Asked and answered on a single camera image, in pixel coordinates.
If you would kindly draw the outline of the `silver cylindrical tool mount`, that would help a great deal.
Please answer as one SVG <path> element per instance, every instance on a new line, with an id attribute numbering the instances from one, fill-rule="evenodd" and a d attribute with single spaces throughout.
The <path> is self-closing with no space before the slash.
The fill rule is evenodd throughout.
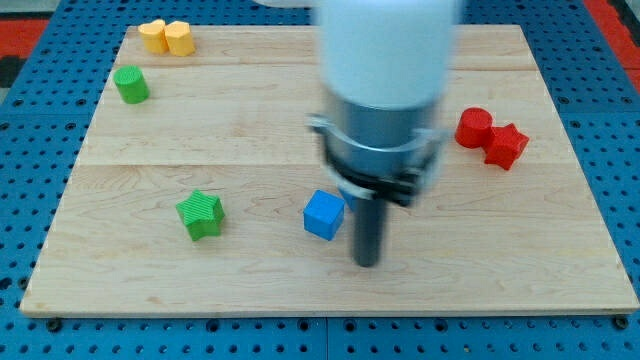
<path id="1" fill-rule="evenodd" d="M 323 91 L 324 110 L 309 116 L 330 176 L 352 196 L 403 207 L 440 175 L 449 131 L 435 125 L 439 102 L 399 109 L 360 105 Z"/>

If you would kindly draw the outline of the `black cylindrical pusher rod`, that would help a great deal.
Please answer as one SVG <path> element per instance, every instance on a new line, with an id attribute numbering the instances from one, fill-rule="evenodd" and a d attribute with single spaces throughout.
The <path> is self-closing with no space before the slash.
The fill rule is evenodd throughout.
<path id="1" fill-rule="evenodd" d="M 383 199 L 356 198 L 352 257 L 361 267 L 375 266 L 381 257 L 387 205 Z"/>

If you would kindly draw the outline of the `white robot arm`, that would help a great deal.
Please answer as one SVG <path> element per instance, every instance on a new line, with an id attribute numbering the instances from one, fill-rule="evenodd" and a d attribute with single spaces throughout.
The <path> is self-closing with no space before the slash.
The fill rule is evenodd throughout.
<path id="1" fill-rule="evenodd" d="M 324 109 L 310 115 L 326 169 L 354 199 L 352 258 L 381 257 L 387 206 L 410 206 L 437 178 L 451 131 L 437 112 L 456 39 L 453 0 L 261 0 L 310 8 Z"/>

